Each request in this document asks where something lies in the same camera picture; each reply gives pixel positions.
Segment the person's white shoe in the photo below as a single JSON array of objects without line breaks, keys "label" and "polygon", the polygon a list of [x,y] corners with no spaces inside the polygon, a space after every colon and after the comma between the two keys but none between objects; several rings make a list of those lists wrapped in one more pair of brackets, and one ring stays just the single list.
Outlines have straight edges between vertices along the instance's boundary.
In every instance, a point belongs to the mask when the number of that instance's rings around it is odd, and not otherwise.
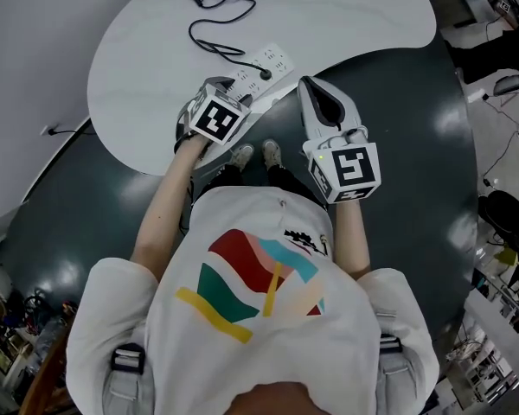
[{"label": "person's white shoe", "polygon": [[267,169],[282,166],[282,155],[280,146],[273,139],[267,139],[262,144],[262,154]]},{"label": "person's white shoe", "polygon": [[254,155],[254,147],[251,144],[243,144],[232,152],[229,165],[242,172]]}]

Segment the person's white right shoe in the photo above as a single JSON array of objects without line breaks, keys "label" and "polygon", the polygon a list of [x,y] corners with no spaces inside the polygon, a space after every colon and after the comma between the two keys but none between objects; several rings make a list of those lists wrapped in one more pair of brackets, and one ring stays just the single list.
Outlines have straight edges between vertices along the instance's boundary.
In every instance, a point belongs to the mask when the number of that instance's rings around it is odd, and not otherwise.
[{"label": "person's white right shoe", "polygon": [[280,146],[273,139],[267,139],[262,144],[262,154],[267,169],[282,166],[282,155]]}]

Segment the person's right forearm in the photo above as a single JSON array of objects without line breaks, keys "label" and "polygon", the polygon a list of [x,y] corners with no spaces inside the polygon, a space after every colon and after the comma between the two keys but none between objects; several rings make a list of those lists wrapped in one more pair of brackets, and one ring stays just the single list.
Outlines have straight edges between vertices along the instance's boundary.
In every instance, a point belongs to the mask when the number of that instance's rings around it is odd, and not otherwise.
[{"label": "person's right forearm", "polygon": [[359,201],[336,205],[334,260],[354,280],[370,271],[368,242]]}]

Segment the white power strip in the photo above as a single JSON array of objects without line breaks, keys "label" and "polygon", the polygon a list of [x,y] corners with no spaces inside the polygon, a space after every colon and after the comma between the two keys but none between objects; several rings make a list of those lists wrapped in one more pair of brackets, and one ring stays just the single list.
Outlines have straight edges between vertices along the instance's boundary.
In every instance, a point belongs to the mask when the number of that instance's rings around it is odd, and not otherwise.
[{"label": "white power strip", "polygon": [[266,69],[271,73],[271,77],[264,80],[260,77],[260,70],[255,67],[231,64],[223,75],[234,80],[227,90],[227,94],[233,99],[251,95],[253,100],[256,100],[294,71],[291,58],[275,43],[264,46],[255,54],[245,57],[243,61]]}]

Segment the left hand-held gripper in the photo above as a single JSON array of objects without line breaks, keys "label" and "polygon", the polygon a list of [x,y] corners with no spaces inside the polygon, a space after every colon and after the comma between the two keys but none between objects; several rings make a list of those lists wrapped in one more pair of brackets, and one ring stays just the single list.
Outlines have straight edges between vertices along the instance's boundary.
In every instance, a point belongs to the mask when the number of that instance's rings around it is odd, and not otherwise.
[{"label": "left hand-held gripper", "polygon": [[231,97],[228,90],[233,83],[234,79],[223,76],[204,80],[195,97],[178,113],[175,146],[197,135],[223,145],[235,134],[250,113],[252,96]]}]

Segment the person's white left shoe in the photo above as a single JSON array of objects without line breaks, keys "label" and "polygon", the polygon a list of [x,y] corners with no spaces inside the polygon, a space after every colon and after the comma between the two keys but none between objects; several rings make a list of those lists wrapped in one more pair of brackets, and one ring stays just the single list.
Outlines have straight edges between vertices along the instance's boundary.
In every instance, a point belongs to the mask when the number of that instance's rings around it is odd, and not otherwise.
[{"label": "person's white left shoe", "polygon": [[254,147],[251,144],[243,144],[232,152],[229,165],[242,172],[254,155]]}]

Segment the person's left forearm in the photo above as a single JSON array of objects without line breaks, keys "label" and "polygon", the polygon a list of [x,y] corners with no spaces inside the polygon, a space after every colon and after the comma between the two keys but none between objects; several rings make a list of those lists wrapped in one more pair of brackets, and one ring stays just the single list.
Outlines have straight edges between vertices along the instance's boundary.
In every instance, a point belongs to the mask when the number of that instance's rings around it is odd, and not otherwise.
[{"label": "person's left forearm", "polygon": [[170,262],[187,187],[208,143],[201,135],[182,142],[142,220],[131,262],[146,268],[156,280],[162,278]]}]

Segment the person's black trousers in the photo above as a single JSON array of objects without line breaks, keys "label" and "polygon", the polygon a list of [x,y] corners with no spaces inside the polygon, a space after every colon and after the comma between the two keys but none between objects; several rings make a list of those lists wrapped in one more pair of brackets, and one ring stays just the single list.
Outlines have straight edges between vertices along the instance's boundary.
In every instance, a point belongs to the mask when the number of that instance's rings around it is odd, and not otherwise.
[{"label": "person's black trousers", "polygon": [[[269,167],[267,170],[269,186],[280,188],[287,192],[300,195],[316,203],[319,207],[327,209],[326,204],[322,203],[312,191],[304,185],[290,170],[283,168],[279,164]],[[234,163],[225,164],[217,175],[202,189],[197,198],[205,195],[209,190],[219,187],[242,187],[244,186],[242,170]]]}]

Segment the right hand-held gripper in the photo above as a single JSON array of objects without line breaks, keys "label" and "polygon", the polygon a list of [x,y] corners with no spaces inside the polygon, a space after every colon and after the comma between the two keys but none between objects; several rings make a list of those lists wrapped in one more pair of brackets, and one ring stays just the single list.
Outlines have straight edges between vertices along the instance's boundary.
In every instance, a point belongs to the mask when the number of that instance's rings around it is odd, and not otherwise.
[{"label": "right hand-held gripper", "polygon": [[376,144],[368,141],[351,97],[315,77],[298,82],[302,122],[309,139],[303,144],[308,171],[329,204],[359,201],[381,185]]}]

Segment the person's white printed shirt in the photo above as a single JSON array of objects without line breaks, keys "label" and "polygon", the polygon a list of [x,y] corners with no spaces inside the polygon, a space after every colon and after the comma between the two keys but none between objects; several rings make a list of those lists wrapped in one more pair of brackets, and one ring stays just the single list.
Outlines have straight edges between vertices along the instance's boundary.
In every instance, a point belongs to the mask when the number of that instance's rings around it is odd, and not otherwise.
[{"label": "person's white printed shirt", "polygon": [[125,259],[90,271],[67,343],[83,415],[223,415],[257,385],[296,382],[330,415],[419,415],[439,376],[400,272],[354,280],[327,213],[269,187],[198,199],[163,277]]}]

